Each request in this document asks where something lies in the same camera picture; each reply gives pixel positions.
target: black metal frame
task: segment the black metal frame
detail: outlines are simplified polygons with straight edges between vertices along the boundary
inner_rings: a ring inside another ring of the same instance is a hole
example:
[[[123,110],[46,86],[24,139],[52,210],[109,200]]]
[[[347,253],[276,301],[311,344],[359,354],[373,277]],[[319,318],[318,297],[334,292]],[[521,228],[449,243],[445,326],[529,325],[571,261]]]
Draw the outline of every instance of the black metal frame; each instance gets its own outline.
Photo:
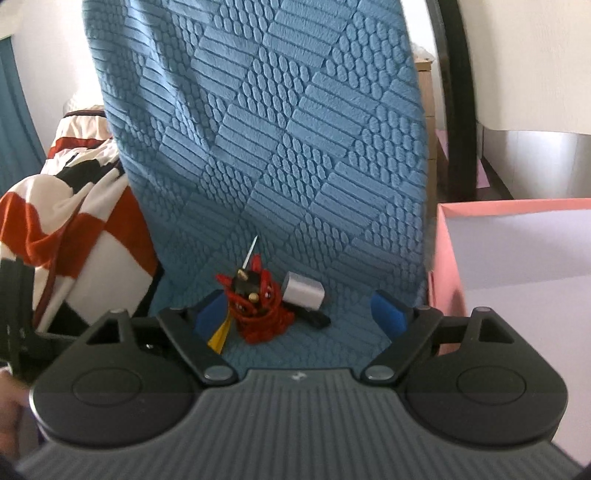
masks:
[[[426,0],[445,101],[447,201],[476,200],[476,104],[470,52],[458,0]]]

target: metal rivet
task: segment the metal rivet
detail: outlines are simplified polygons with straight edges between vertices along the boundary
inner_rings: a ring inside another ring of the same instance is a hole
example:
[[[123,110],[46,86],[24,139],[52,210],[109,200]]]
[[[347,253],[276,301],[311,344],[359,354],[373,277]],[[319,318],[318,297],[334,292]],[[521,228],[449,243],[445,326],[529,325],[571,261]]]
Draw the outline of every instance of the metal rivet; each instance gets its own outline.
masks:
[[[383,382],[394,376],[394,370],[386,365],[372,365],[365,371],[365,376],[368,380]]]
[[[207,367],[205,369],[205,378],[212,382],[223,382],[230,378],[234,371],[226,365],[214,365],[213,367]]]

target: hand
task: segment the hand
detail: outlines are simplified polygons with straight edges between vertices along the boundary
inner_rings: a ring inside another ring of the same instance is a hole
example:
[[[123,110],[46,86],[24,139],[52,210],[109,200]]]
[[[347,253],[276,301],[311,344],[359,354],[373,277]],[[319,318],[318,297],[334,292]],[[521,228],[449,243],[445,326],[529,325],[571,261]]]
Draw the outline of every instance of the hand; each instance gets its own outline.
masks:
[[[28,387],[7,368],[0,370],[0,453],[10,460],[18,459],[18,425],[28,405]]]

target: blue textured blanket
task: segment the blue textured blanket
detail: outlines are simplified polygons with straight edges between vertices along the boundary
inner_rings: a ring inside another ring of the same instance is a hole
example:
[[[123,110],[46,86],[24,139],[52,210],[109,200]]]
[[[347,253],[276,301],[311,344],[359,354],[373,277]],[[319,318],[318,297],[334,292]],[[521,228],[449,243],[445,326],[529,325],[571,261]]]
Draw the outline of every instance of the blue textured blanket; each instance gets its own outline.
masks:
[[[247,367],[351,367],[389,340],[376,288],[424,295],[426,131],[399,0],[86,0],[121,160],[165,276],[194,304],[259,235],[264,264],[327,291],[326,330],[230,336]]]

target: small logo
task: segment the small logo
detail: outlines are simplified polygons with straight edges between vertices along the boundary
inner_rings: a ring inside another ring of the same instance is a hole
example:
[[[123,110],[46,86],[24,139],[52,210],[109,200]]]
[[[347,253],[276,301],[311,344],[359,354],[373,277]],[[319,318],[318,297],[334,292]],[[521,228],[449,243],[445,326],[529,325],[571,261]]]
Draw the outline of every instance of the small logo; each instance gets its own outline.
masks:
[[[291,379],[295,380],[296,382],[305,380],[306,378],[308,378],[308,375],[306,375],[304,372],[296,372],[291,376]]]

